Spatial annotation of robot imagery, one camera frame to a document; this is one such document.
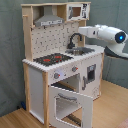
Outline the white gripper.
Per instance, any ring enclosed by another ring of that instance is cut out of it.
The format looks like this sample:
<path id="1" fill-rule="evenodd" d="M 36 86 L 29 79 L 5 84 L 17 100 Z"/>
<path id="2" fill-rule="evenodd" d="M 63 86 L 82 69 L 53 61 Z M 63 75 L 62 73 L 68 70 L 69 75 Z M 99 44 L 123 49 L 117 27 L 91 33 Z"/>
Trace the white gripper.
<path id="1" fill-rule="evenodd" d="M 92 26 L 85 26 L 85 27 L 78 28 L 78 32 L 87 37 L 96 37 L 97 31 L 98 31 L 98 28 L 92 27 Z"/>

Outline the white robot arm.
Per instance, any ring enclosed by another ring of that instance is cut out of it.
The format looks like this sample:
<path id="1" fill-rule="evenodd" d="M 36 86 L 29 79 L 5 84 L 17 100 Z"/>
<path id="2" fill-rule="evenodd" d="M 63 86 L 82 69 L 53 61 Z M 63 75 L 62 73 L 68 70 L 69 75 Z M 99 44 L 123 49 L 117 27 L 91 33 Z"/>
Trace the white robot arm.
<path id="1" fill-rule="evenodd" d="M 128 59 L 128 54 L 122 50 L 128 40 L 128 34 L 121 29 L 106 25 L 79 27 L 78 32 L 88 38 L 104 40 L 108 43 L 104 52 L 107 56 Z"/>

